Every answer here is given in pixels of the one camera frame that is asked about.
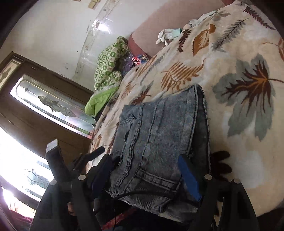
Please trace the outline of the blue denim jeans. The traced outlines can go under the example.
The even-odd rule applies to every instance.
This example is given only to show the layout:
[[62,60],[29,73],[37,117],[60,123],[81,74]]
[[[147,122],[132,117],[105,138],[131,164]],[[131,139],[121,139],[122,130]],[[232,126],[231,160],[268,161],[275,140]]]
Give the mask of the blue denim jeans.
[[112,158],[118,165],[107,192],[128,204],[178,222],[197,209],[178,167],[184,154],[196,171],[210,168],[206,100],[199,85],[139,105],[126,105],[119,118]]

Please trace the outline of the pink upholstered headboard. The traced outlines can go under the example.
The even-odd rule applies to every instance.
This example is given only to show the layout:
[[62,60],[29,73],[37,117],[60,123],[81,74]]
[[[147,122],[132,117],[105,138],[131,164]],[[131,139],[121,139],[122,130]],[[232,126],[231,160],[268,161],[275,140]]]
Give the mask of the pink upholstered headboard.
[[184,0],[168,1],[153,12],[130,36],[129,49],[134,56],[156,55],[163,45],[156,44],[158,34],[163,29],[183,28],[191,19],[202,14],[230,5],[233,1]]

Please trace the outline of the white glove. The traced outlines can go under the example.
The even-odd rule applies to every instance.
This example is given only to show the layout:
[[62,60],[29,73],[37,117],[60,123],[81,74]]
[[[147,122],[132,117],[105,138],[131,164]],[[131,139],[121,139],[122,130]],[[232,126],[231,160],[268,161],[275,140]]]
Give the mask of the white glove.
[[181,28],[178,29],[163,29],[158,34],[158,39],[155,42],[157,45],[160,43],[164,43],[165,46],[167,46],[172,40],[174,40],[176,37],[178,37],[182,32]]

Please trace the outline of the leaf pattern beige blanket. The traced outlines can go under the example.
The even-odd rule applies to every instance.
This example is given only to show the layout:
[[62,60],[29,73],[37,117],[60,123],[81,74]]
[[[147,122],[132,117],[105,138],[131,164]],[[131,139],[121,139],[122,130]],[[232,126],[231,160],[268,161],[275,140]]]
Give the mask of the leaf pattern beige blanket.
[[202,87],[211,148],[228,163],[259,216],[283,204],[283,26],[258,1],[234,1],[132,68],[94,130],[91,150],[111,151],[119,114],[144,103]]

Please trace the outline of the red blue small box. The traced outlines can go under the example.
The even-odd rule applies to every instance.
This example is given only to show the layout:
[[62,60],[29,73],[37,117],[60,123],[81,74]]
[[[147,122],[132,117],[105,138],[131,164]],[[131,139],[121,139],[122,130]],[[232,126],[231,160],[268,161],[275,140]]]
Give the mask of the red blue small box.
[[135,65],[141,65],[143,63],[146,63],[149,60],[147,54],[141,54],[138,56],[133,56],[132,61]]

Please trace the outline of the green patterned folded quilt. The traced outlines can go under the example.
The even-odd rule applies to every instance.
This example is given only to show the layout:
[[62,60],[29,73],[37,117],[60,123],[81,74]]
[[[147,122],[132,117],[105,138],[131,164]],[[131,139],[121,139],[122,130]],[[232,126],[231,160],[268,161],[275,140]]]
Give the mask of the green patterned folded quilt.
[[118,37],[116,41],[105,48],[98,56],[97,68],[94,74],[95,92],[85,106],[85,114],[96,116],[118,90],[122,74],[116,69],[119,59],[129,50],[128,41]]

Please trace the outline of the stained glass wooden door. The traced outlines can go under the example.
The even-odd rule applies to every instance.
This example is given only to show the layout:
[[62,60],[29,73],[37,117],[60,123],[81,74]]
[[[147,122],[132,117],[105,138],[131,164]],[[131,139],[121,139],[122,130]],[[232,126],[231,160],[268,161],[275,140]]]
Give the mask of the stained glass wooden door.
[[91,92],[14,52],[1,62],[1,186],[5,199],[36,209],[53,174],[45,158],[57,140],[66,163],[88,151]]

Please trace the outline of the gold wall switch plate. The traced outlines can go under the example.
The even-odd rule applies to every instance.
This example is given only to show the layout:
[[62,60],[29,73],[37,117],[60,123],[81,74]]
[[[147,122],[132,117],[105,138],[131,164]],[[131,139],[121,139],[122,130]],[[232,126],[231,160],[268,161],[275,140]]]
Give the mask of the gold wall switch plate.
[[101,0],[91,0],[88,4],[88,8],[95,9],[98,3],[100,3]]

